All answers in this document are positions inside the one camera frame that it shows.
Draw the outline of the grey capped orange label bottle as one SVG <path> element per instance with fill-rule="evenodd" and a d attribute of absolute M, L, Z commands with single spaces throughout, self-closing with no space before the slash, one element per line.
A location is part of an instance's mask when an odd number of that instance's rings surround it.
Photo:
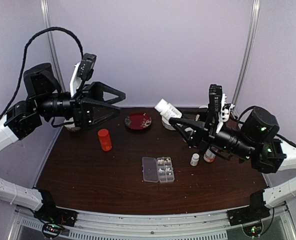
<path fill-rule="evenodd" d="M 211 149 L 207 149 L 203 155 L 203 159 L 206 163 L 212 163 L 216 158 L 216 155 L 211 151 Z"/>

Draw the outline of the small white pill bottle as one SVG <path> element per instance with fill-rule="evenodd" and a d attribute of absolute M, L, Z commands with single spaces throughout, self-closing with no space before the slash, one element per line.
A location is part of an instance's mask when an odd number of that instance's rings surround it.
<path fill-rule="evenodd" d="M 174 107 L 172 104 L 168 103 L 163 98 L 156 104 L 156 106 L 154 108 L 167 121 L 170 118 L 180 119 L 183 115 L 176 107 Z"/>

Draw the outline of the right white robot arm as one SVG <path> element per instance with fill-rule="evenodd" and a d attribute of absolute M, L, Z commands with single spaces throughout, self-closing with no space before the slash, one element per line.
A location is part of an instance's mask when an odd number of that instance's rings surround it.
<path fill-rule="evenodd" d="M 205 153 L 210 147 L 237 157 L 241 162 L 250 161 L 251 167 L 264 174 L 296 169 L 296 144 L 278 135 L 280 129 L 274 115 L 258 106 L 249 108 L 251 113 L 240 129 L 226 126 L 214 110 L 207 110 L 205 119 L 169 119 L 191 148 Z M 257 191 L 250 196 L 250 205 L 244 210 L 247 220 L 256 220 L 264 208 L 274 208 L 281 202 L 296 197 L 296 177 L 275 187 Z"/>

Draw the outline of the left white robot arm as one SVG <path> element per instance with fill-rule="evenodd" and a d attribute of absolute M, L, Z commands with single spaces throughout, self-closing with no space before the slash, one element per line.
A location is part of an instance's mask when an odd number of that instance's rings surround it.
<path fill-rule="evenodd" d="M 56 117 L 83 131 L 91 130 L 120 113 L 115 104 L 126 94 L 102 82 L 85 84 L 94 64 L 85 60 L 74 66 L 69 91 L 63 92 L 50 63 L 42 63 L 24 73 L 26 100 L 11 106 L 0 119 L 0 152 L 30 135 L 42 121 L 54 124 Z"/>

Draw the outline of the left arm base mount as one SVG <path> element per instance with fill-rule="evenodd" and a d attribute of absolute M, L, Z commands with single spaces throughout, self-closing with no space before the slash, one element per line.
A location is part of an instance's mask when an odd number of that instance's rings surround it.
<path fill-rule="evenodd" d="M 41 233 L 46 239 L 53 240 L 60 235 L 67 235 L 69 227 L 74 227 L 78 213 L 74 210 L 55 208 L 53 212 L 46 210 L 30 210 L 33 216 L 42 223 Z"/>

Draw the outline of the clear plastic pill organizer box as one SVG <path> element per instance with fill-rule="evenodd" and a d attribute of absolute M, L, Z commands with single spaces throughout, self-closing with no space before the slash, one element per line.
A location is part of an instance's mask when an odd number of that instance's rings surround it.
<path fill-rule="evenodd" d="M 143 181 L 148 183 L 173 183 L 175 181 L 174 167 L 170 157 L 143 157 Z"/>

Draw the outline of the white bottle cap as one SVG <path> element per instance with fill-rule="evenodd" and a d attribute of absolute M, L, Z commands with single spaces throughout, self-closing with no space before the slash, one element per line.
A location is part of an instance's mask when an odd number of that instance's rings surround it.
<path fill-rule="evenodd" d="M 190 160 L 190 165 L 196 167 L 198 165 L 200 155 L 198 153 L 193 153 Z"/>

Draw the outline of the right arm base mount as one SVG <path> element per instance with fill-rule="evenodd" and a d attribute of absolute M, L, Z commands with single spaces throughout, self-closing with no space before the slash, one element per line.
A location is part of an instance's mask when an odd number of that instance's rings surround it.
<path fill-rule="evenodd" d="M 252 239 L 260 238 L 266 232 L 263 219 L 270 215 L 270 209 L 265 206 L 260 208 L 246 206 L 227 211 L 230 226 L 241 225 L 243 233 Z"/>

